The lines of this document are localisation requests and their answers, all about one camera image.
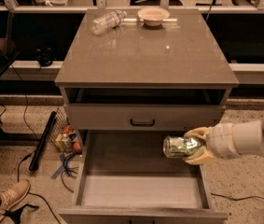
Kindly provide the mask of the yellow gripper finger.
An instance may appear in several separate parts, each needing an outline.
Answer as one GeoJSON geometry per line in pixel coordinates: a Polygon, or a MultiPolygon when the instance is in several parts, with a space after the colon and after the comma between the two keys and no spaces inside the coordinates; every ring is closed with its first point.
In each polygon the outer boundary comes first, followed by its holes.
{"type": "Polygon", "coordinates": [[[199,127],[192,129],[184,134],[185,137],[198,138],[206,141],[209,133],[212,131],[212,127],[199,127]]]}
{"type": "Polygon", "coordinates": [[[184,162],[190,165],[209,164],[215,160],[216,156],[207,147],[200,147],[193,155],[184,158],[184,162]]]}

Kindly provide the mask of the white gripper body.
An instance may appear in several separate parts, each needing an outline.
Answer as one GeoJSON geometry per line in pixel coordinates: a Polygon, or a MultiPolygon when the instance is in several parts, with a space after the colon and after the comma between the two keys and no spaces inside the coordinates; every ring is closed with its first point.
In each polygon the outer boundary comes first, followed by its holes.
{"type": "Polygon", "coordinates": [[[208,134],[207,147],[221,159],[239,158],[233,140],[233,124],[219,123],[208,134]]]}

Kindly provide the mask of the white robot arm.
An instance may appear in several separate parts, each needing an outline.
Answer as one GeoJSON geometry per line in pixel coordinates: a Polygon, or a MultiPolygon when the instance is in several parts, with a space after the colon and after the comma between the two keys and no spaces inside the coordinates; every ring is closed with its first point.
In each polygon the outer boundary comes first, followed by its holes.
{"type": "Polygon", "coordinates": [[[185,133],[205,142],[185,163],[201,165],[217,159],[235,159],[243,155],[264,157],[264,117],[246,123],[219,123],[200,127],[185,133]]]}

